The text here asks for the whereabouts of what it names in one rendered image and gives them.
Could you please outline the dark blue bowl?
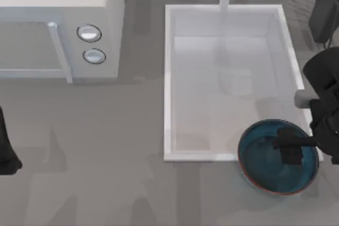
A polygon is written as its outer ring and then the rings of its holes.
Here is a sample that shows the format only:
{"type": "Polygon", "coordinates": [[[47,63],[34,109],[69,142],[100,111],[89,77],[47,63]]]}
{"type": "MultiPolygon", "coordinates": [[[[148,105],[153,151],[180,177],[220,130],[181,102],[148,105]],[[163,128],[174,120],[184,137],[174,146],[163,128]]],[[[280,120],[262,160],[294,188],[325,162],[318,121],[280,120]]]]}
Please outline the dark blue bowl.
{"type": "Polygon", "coordinates": [[[272,143],[279,128],[293,128],[300,137],[308,135],[285,120],[261,120],[243,132],[237,155],[242,174],[253,187],[273,195],[289,196],[304,191],[314,181],[319,156],[316,148],[302,147],[302,165],[284,165],[280,150],[275,150],[272,143]]]}

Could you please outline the white sink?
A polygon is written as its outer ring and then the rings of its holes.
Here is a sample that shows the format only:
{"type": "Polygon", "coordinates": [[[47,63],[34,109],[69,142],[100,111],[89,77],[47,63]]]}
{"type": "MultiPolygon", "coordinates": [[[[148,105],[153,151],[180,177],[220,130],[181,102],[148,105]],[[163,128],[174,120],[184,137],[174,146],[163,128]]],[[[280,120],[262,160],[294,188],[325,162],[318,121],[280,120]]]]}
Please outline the white sink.
{"type": "Polygon", "coordinates": [[[166,5],[164,69],[166,161],[236,161],[240,136],[264,119],[311,132],[279,4],[166,5]]]}

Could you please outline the small round microwave knob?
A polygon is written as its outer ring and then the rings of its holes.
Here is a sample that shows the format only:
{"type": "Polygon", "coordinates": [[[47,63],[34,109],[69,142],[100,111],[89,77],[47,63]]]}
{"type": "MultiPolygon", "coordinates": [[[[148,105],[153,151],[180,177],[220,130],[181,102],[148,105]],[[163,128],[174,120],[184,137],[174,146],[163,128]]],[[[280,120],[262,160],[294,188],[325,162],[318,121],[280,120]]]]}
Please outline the small round microwave knob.
{"type": "Polygon", "coordinates": [[[106,54],[97,48],[83,52],[83,59],[91,65],[100,65],[106,61],[106,54]]]}

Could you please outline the pale microwave oven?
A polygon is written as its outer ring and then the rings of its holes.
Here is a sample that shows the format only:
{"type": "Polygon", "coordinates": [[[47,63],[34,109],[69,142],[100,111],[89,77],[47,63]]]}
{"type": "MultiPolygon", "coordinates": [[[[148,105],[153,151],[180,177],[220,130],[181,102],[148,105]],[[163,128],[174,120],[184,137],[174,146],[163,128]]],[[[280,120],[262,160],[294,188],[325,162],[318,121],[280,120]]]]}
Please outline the pale microwave oven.
{"type": "Polygon", "coordinates": [[[124,8],[124,0],[0,0],[0,18],[46,18],[59,22],[74,83],[80,80],[117,78],[124,8]],[[77,36],[77,28],[87,24],[101,30],[102,37],[99,41],[88,43],[77,36]],[[93,48],[106,54],[104,63],[91,65],[83,59],[83,52],[93,48]]]}

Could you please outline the large round microwave knob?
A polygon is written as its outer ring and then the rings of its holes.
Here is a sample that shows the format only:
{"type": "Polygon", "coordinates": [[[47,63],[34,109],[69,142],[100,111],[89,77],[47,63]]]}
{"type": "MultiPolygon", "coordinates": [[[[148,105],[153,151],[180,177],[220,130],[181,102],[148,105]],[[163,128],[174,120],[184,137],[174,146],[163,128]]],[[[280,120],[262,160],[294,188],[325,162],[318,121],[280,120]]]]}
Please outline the large round microwave knob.
{"type": "Polygon", "coordinates": [[[97,42],[102,37],[101,30],[97,26],[91,24],[78,27],[76,30],[76,34],[82,41],[88,43],[97,42]]]}

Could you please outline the microwave oven door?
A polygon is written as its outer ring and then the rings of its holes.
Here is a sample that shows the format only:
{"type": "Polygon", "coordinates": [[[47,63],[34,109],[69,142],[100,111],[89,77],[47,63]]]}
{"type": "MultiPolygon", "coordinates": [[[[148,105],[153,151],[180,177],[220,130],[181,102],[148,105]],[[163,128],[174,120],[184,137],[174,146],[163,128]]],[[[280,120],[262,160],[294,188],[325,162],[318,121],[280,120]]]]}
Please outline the microwave oven door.
{"type": "Polygon", "coordinates": [[[46,18],[1,17],[0,79],[66,79],[49,33],[48,22],[58,24],[61,43],[70,64],[59,22],[46,18]]]}

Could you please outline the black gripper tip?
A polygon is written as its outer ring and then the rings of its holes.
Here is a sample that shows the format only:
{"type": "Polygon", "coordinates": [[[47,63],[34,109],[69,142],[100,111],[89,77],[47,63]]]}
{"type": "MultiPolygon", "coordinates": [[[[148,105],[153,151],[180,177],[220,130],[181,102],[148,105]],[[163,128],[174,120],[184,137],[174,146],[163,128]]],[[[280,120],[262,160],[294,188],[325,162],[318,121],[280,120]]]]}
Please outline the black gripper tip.
{"type": "Polygon", "coordinates": [[[3,110],[0,107],[0,176],[15,175],[22,166],[8,138],[3,110]]]}

